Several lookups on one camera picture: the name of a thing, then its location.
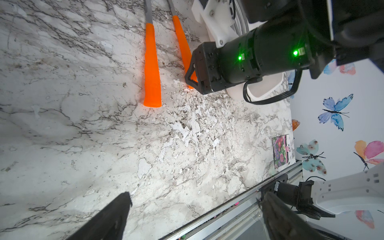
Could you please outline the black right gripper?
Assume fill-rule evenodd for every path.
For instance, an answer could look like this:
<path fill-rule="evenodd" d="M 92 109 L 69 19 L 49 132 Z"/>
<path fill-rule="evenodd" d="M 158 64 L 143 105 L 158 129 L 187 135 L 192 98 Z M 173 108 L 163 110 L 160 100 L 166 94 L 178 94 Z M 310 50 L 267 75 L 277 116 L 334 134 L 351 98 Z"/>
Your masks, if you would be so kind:
<path fill-rule="evenodd" d="M 246 82 L 260 82 L 255 35 L 256 30 L 252 30 L 221 48 L 214 42 L 199 45 L 193 51 L 185 73 L 188 88 L 206 95 Z"/>

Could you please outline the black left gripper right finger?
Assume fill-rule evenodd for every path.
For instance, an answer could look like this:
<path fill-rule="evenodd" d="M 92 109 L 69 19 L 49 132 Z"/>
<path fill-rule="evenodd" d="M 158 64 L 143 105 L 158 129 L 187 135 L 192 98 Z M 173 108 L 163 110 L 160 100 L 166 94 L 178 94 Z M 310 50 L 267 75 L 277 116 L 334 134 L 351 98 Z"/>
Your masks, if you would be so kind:
<path fill-rule="evenodd" d="M 262 212 L 271 240 L 323 240 L 276 195 L 268 192 L 262 201 Z"/>

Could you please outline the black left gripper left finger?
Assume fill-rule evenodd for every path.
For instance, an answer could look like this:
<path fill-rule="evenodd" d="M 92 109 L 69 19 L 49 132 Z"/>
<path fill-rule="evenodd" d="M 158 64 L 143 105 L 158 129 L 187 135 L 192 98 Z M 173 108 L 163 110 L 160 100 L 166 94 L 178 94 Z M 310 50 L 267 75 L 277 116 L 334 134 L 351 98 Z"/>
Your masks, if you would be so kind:
<path fill-rule="evenodd" d="M 121 193 L 68 239 L 121 240 L 132 205 L 130 193 Z"/>

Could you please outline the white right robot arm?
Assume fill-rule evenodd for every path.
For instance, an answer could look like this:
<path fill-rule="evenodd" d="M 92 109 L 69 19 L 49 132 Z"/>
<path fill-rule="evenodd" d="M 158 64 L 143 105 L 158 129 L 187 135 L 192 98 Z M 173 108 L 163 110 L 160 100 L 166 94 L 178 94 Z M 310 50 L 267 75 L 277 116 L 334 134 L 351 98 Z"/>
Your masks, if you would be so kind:
<path fill-rule="evenodd" d="M 304 70 L 316 79 L 335 60 L 369 59 L 384 68 L 383 1 L 241 1 L 249 23 L 261 25 L 217 47 L 205 42 L 192 53 L 186 83 L 206 95 L 263 77 L 295 71 L 292 88 L 257 101 L 267 105 L 294 95 Z"/>

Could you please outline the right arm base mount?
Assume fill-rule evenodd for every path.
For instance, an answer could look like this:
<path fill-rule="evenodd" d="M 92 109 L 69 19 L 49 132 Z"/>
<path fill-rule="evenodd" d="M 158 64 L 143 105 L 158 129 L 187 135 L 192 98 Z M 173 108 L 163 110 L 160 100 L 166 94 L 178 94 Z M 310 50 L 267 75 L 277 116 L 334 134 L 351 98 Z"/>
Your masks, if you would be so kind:
<path fill-rule="evenodd" d="M 285 204 L 296 208 L 297 214 L 305 215 L 314 220 L 335 218 L 335 214 L 331 214 L 315 206 L 313 198 L 311 197 L 314 183 L 312 180 L 307 180 L 295 186 L 288 183 L 288 175 L 284 174 L 282 177 L 279 177 L 277 180 L 272 181 L 259 190 L 261 193 L 261 201 L 264 200 L 267 193 L 271 193 L 276 195 Z"/>

